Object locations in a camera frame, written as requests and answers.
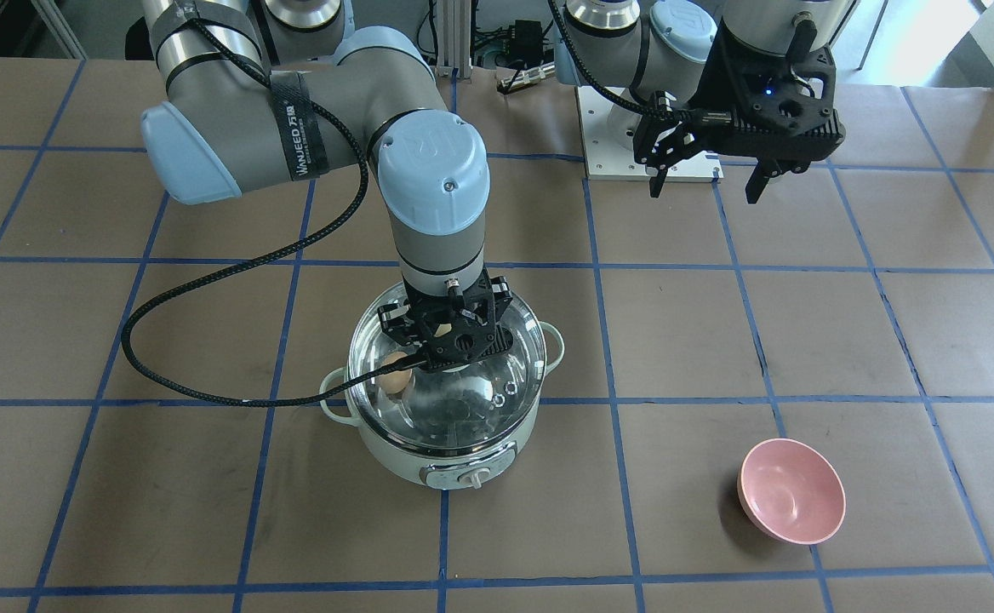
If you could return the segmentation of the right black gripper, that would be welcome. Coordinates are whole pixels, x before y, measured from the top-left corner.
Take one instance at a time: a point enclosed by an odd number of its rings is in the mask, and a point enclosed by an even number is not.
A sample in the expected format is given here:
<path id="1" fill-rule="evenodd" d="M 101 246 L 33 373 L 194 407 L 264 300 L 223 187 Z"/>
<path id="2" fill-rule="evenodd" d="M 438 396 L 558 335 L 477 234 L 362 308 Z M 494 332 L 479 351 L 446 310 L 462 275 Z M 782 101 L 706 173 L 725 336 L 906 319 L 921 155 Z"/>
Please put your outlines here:
<path id="1" fill-rule="evenodd" d="M 489 277 L 484 271 L 472 284 L 453 278 L 445 283 L 445 295 L 424 294 L 408 283 L 403 287 L 403 302 L 378 306 L 383 333 L 400 346 L 414 348 L 407 357 L 393 361 L 397 369 L 446 371 L 513 348 L 514 334 L 501 324 L 512 303 L 504 276 Z"/>

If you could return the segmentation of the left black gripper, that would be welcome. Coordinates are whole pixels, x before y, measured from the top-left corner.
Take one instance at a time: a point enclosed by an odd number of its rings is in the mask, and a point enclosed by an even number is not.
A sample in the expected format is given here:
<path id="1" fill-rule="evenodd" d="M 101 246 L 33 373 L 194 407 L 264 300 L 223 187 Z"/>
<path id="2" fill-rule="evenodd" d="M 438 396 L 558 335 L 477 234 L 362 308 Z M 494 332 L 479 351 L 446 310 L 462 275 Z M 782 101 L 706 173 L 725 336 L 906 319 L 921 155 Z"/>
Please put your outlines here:
<path id="1" fill-rule="evenodd" d="M 659 198 L 664 190 L 671 168 L 683 160 L 698 155 L 692 135 L 683 122 L 642 115 L 632 136 L 634 162 L 640 163 L 650 174 L 649 195 Z M 781 162 L 757 162 L 745 185 L 747 204 L 757 204 L 770 182 L 786 174 Z"/>

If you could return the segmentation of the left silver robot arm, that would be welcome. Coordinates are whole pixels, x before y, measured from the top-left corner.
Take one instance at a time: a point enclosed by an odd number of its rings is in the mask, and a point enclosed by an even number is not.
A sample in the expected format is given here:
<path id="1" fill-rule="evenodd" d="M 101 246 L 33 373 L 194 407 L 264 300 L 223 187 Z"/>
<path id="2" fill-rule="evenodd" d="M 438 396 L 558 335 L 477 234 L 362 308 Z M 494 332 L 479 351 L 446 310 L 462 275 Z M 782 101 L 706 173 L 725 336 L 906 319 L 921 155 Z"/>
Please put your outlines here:
<path id="1" fill-rule="evenodd" d="M 831 40 L 846 1 L 551 1 L 558 78 L 636 119 L 631 155 L 660 195 L 702 152 L 750 157 L 755 204 L 769 182 L 823 162 L 846 140 Z"/>

